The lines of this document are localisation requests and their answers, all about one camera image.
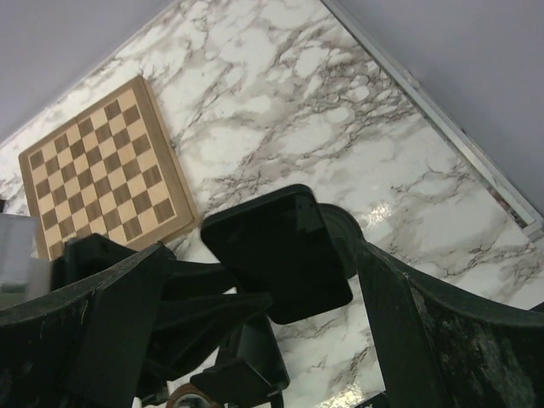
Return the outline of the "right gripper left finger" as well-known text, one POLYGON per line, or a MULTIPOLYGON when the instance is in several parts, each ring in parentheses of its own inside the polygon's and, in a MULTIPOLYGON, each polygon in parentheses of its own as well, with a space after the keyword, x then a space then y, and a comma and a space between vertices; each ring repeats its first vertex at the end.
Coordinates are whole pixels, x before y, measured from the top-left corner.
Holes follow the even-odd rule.
POLYGON ((1 312, 3 407, 129 407, 166 279, 161 243, 1 312))

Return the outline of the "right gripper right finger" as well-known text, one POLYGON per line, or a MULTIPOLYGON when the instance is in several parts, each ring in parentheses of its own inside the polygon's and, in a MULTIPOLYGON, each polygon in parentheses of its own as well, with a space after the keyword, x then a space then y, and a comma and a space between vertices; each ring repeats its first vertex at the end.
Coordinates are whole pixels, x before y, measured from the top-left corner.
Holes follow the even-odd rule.
POLYGON ((357 270, 385 385, 365 407, 541 407, 543 307, 465 291, 362 241, 357 270))

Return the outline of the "black round-base phone holder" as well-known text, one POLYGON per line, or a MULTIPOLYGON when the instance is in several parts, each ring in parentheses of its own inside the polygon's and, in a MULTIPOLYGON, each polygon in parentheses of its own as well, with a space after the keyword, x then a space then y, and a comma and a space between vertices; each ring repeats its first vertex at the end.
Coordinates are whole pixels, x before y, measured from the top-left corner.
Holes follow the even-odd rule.
POLYGON ((221 405, 281 407, 290 378, 271 326, 350 303, 362 237, 349 212, 304 194, 260 197, 207 218, 201 239, 238 290, 267 292, 272 304, 236 330, 191 384, 221 405))

